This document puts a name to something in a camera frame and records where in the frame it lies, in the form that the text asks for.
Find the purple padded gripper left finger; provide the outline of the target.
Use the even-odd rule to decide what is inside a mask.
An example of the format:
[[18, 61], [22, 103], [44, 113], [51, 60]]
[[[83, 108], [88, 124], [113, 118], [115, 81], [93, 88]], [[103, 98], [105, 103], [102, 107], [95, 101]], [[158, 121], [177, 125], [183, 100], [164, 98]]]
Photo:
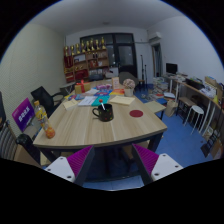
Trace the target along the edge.
[[91, 145], [75, 152], [69, 157], [60, 156], [46, 168], [46, 171], [82, 186], [94, 156], [94, 146]]

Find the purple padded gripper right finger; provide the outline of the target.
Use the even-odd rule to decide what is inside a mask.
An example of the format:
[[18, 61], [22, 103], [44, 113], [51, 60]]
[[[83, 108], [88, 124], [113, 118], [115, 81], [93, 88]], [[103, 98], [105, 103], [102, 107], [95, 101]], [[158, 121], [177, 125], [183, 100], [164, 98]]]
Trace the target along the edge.
[[145, 185], [182, 169], [182, 166], [168, 154], [158, 155], [137, 144], [132, 145], [132, 154]]

